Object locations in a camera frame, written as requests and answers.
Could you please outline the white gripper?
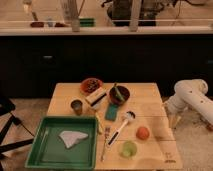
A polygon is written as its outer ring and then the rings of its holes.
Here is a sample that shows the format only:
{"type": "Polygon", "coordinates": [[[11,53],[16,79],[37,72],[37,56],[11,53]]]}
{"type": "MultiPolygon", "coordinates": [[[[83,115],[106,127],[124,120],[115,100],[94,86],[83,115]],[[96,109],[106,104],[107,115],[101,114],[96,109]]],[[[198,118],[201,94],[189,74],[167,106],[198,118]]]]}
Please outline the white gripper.
{"type": "MultiPolygon", "coordinates": [[[[163,107],[167,115],[169,115],[169,113],[178,114],[183,111],[183,101],[178,96],[174,95],[171,96],[166,102],[163,102],[163,107]]],[[[180,115],[172,115],[170,127],[175,129],[180,120],[180,115]]]]}

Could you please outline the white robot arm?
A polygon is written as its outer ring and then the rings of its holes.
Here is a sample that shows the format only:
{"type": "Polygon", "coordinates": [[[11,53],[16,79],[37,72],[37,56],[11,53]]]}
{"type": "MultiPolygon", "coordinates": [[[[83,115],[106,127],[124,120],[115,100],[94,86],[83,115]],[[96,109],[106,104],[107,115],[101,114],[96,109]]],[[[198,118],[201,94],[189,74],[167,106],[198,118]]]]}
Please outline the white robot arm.
{"type": "Polygon", "coordinates": [[[176,127],[181,119],[180,114],[188,106],[194,108],[213,125],[213,100],[206,96],[208,84],[205,80],[180,80],[175,84],[174,91],[175,93],[164,102],[170,128],[176,127]]]}

